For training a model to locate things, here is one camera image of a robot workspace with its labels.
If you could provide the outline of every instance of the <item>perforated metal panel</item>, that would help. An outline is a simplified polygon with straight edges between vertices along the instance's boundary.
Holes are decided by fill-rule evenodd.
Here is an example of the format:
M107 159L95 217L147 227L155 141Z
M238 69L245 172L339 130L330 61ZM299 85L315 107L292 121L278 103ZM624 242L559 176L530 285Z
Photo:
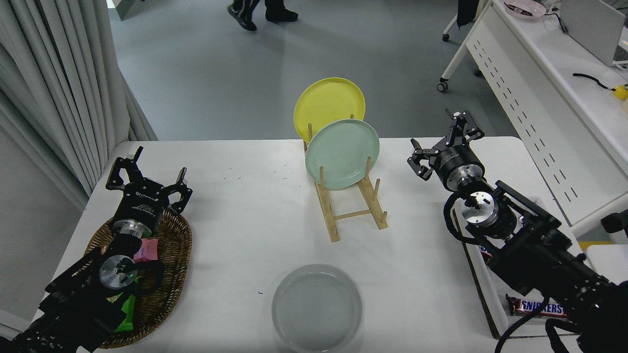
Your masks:
M492 8L467 48L571 225L628 191L626 175Z

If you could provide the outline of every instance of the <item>white curtain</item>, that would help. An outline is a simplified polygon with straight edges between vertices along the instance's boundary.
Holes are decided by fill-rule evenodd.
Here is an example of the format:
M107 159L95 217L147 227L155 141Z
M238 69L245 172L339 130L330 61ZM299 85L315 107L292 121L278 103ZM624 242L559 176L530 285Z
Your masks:
M157 140L104 0L0 0L0 128L83 209L122 141Z

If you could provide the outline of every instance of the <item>yellow object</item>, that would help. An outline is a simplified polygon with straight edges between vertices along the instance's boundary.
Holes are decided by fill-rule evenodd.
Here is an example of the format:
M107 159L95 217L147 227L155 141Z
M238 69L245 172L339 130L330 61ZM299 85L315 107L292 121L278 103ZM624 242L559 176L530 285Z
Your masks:
M621 100L626 100L628 98L628 89L625 86L617 86L613 94Z
M579 241L578 245L580 245L580 249L582 251L587 250L587 248L591 245L608 245L613 244L612 241Z
M366 103L362 91L353 82L340 77L330 77L309 86L296 101L294 122L296 132L310 142L308 124L312 136L327 124L341 119L364 120Z

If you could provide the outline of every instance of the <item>black cable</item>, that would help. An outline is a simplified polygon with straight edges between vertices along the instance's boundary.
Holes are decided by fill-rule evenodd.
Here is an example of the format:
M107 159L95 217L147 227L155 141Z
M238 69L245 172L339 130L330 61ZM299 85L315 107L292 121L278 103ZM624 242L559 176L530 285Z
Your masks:
M580 329L580 326L575 323L558 320L556 318L549 318L545 321L545 332L548 334L549 344L551 345L554 353L569 353L567 347L563 344L563 341L560 340L558 332L556 332L556 327L574 334L580 334L582 333L582 330Z
M596 78L595 78L595 77L593 77L593 76L589 76L589 75L587 75L587 74L585 74L585 73L575 73L575 72L574 72L572 75L573 75L573 76L575 76L575 77L586 77L586 78L588 78L588 79L590 79L590 80L595 81L595 83L596 83L598 86L600 86L601 88L603 88L603 89L609 89L608 87L604 86L604 85L600 82L600 80L596 79Z
M497 345L495 346L495 353L499 353L502 351L502 347L504 346L504 343L506 343L506 340L508 339L508 337L510 337L510 335L512 335L512 333L518 329L519 327L521 327L524 323L530 321L531 318L539 315L539 313L541 313L543 311L543 309L545 309L545 307L548 306L548 304L550 303L550 298L548 296L543 298L543 302L536 307L534 310L532 310L531 312L527 313L526 316L520 318L519 320L517 320L517 322L515 322L514 324L512 324L502 335L502 337L499 338L499 341L497 341Z
M560 19L560 16L557 13L546 13L545 16L555 15L558 18L558 25L560 26L560 30L563 31L564 34L567 34L567 27L563 23L563 20Z
M447 199L447 202L445 202L445 206L443 207L443 216L445 217L445 225L447 226L447 230L453 235L454 238L458 239L459 241L471 245L480 245L480 241L478 241L476 238L467 238L465 236L462 236L456 226L453 224L452 208L456 200L458 200L459 198L464 199L465 195L460 192L455 192L451 194Z

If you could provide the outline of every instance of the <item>gray bowl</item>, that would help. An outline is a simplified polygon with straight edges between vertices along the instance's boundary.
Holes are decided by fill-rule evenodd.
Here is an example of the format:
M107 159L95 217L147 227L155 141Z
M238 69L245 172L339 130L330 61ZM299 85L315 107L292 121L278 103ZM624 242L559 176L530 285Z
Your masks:
M362 320L362 299L342 270L310 264L292 271L273 297L279 336L299 353L338 352Z

